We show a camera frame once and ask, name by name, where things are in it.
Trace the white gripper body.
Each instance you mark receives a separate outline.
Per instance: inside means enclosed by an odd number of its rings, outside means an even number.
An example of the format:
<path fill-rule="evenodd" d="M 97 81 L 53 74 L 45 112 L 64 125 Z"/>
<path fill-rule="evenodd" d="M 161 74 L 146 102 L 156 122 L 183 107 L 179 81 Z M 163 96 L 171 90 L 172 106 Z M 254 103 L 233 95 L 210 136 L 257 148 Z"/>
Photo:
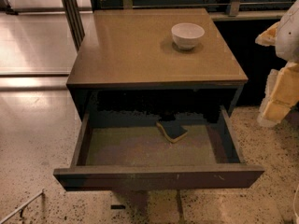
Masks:
<path fill-rule="evenodd" d="M 278 24 L 275 50 L 279 58 L 299 63 L 299 0 L 294 2 Z"/>

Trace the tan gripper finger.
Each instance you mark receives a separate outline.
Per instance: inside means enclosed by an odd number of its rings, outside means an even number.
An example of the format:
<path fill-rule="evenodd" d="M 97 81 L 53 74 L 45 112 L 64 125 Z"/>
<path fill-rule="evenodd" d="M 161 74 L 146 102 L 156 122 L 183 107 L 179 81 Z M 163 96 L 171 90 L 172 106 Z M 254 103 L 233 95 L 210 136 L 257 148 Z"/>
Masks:
<path fill-rule="evenodd" d="M 269 47 L 276 45 L 276 38 L 277 38 L 277 29 L 278 29 L 279 22 L 272 24 L 269 28 L 259 34 L 256 39 L 255 43 L 261 46 Z"/>
<path fill-rule="evenodd" d="M 272 69 L 264 93 L 257 121 L 262 127 L 274 127 L 299 102 L 299 63 Z"/>

